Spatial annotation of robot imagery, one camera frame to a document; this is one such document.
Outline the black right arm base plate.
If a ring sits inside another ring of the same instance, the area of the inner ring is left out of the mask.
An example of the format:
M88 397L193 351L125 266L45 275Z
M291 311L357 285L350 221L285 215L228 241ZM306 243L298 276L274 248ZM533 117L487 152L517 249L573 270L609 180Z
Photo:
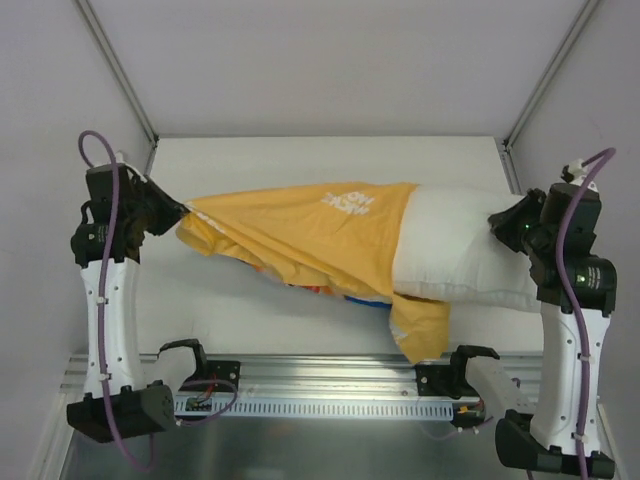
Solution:
M462 369L450 364L418 364L414 367L419 396L442 396L454 400L462 397L477 397Z

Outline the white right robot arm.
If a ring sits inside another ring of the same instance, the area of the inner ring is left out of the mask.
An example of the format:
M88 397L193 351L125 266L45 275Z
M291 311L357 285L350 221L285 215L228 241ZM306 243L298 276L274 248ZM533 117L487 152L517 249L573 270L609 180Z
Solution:
M531 262L543 324L538 401L530 406L499 355L479 346L452 354L449 385L440 391L480 397L497 419L496 452L506 467L581 479L615 475L596 419L601 351L617 294L614 265L591 252L600 211L598 193L556 183L489 218L494 237Z

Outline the white pillow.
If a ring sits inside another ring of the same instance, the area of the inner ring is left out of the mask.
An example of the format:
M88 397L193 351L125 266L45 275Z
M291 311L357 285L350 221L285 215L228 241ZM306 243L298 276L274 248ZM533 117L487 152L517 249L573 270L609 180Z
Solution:
M422 299L537 312L528 258L500 243L489 216L523 197L464 187L419 186L401 222L394 291Z

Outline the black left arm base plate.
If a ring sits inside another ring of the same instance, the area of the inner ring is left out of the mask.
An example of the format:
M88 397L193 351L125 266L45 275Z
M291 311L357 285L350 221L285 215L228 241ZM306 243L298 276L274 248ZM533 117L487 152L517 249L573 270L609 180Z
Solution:
M231 393L232 384L239 386L241 378L241 362L237 360L208 360L204 377L192 375L181 386L181 392L198 392L199 394Z

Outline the blue and yellow pillowcase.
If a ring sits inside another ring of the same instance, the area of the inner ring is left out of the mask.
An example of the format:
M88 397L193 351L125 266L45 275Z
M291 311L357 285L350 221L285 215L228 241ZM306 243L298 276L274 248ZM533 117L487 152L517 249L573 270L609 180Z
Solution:
M447 303L399 293L393 263L412 183L317 184L189 201L177 237L204 256L222 255L286 285L391 304L395 343L416 364L448 348Z

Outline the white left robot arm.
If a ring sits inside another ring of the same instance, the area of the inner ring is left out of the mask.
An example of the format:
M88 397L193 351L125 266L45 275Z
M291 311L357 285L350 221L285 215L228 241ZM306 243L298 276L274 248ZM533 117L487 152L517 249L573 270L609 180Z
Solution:
M117 171L87 172L89 199L71 239L87 299L89 358L83 398L68 405L67 422L101 444L172 429L175 395L209 377L196 339L162 345L153 368L143 370L135 303L140 248L145 235L165 234L187 209L151 179L124 165Z

